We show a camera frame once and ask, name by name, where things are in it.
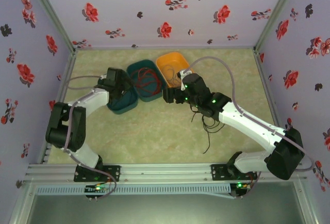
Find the lavender wall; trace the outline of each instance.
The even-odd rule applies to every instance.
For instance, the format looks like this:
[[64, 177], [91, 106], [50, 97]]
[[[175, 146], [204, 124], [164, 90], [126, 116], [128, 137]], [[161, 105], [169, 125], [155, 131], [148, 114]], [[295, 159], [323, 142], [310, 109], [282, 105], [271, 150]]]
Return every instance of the lavender wall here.
[[254, 46], [278, 0], [49, 1], [76, 47], [111, 48]]
[[330, 217], [328, 2], [289, 0], [260, 49], [282, 123], [301, 132], [305, 149], [317, 160], [308, 180], [323, 216], [320, 223]]
[[0, 10], [0, 222], [7, 223], [19, 181], [37, 162], [69, 50], [38, 0], [2, 0]]

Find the marble floor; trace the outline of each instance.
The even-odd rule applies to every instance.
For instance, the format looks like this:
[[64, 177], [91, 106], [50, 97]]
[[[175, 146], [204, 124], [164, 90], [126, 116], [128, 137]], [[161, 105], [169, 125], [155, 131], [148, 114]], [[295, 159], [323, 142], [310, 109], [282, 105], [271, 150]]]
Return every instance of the marble floor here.
[[[273, 123], [268, 102], [252, 50], [109, 50], [79, 51], [72, 77], [102, 75], [108, 67], [122, 68], [133, 62], [178, 51], [188, 63], [203, 56], [223, 59], [231, 68], [236, 83], [236, 99], [245, 110]], [[218, 62], [204, 60], [194, 66], [211, 91], [229, 97], [232, 93], [230, 76]], [[95, 79], [73, 81], [70, 86], [94, 86]], [[68, 90], [65, 101], [71, 101], [89, 90]], [[139, 100], [138, 106], [122, 115], [112, 113], [106, 106], [87, 118], [86, 142], [105, 163], [221, 163], [236, 151], [256, 152], [263, 148], [238, 130], [225, 125], [216, 134], [203, 129], [201, 114], [191, 122], [193, 113], [188, 104], [167, 104], [163, 98], [152, 102]], [[52, 148], [50, 164], [73, 164], [61, 150]]]

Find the black cable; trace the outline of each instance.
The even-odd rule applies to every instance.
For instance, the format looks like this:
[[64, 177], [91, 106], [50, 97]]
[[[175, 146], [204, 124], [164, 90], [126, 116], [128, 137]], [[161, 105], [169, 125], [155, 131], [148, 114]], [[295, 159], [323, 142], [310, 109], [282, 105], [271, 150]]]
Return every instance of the black cable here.
[[[195, 115], [197, 113], [200, 113], [200, 112], [198, 110], [197, 111], [196, 110], [193, 110], [191, 105], [190, 105], [190, 109], [191, 109], [192, 112], [194, 112], [194, 115], [191, 118], [191, 122], [192, 122], [193, 119], [194, 119], [194, 117], [195, 117]], [[225, 126], [225, 124], [223, 124], [217, 131], [209, 131], [208, 129], [212, 130], [212, 129], [215, 129], [216, 127], [218, 127], [220, 125], [220, 121], [218, 121], [218, 123], [216, 124], [216, 121], [213, 119], [213, 124], [212, 125], [208, 125], [208, 124], [205, 123], [204, 115], [202, 115], [202, 123], [203, 123], [203, 128], [206, 131], [207, 138], [208, 138], [208, 147], [205, 150], [205, 152], [203, 153], [203, 154], [205, 154], [209, 150], [209, 148], [211, 146], [210, 134], [215, 134], [215, 133], [219, 132]]]

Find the red cable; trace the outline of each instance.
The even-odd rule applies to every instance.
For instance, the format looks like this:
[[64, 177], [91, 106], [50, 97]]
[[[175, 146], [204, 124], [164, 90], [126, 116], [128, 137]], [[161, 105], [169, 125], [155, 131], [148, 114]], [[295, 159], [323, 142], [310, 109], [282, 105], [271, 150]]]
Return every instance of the red cable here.
[[[156, 95], [161, 92], [161, 80], [158, 78], [157, 73], [151, 69], [151, 68], [141, 68], [139, 70], [134, 71], [130, 77], [134, 78], [135, 74], [137, 74], [137, 80], [135, 82], [135, 87], [137, 88], [138, 92], [141, 94], [140, 91], [144, 91], [147, 93], [150, 93], [151, 95], [148, 97], [151, 97], [153, 95]], [[148, 81], [146, 83], [143, 83], [144, 79], [153, 79], [151, 81]], [[146, 89], [146, 86], [150, 84], [157, 84], [157, 87], [154, 91], [149, 91]]]

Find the table surface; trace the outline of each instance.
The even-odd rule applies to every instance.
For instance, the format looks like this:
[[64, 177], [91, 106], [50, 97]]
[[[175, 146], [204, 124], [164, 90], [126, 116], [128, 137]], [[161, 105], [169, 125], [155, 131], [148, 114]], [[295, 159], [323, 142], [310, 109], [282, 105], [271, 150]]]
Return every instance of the table surface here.
[[[231, 68], [236, 83], [238, 104], [273, 124], [269, 105], [252, 50], [108, 50], [79, 51], [72, 77], [103, 75], [108, 67], [126, 68], [136, 61], [156, 59], [166, 53], [180, 52], [192, 64], [203, 56], [223, 59]], [[194, 66], [194, 71], [213, 92], [232, 96], [229, 73], [217, 61], [204, 60]], [[72, 81], [70, 86], [94, 86], [97, 79], [84, 78]], [[65, 102], [77, 99], [89, 90], [68, 90]], [[257, 152], [263, 148], [241, 133], [225, 125], [218, 133], [210, 134], [203, 129], [201, 114], [191, 122], [193, 113], [188, 104], [168, 104], [163, 98], [151, 102], [139, 100], [138, 106], [124, 114], [116, 115], [106, 106], [87, 118], [86, 142], [99, 154], [104, 163], [222, 163], [237, 151]], [[48, 163], [73, 164], [61, 150], [52, 148]]]

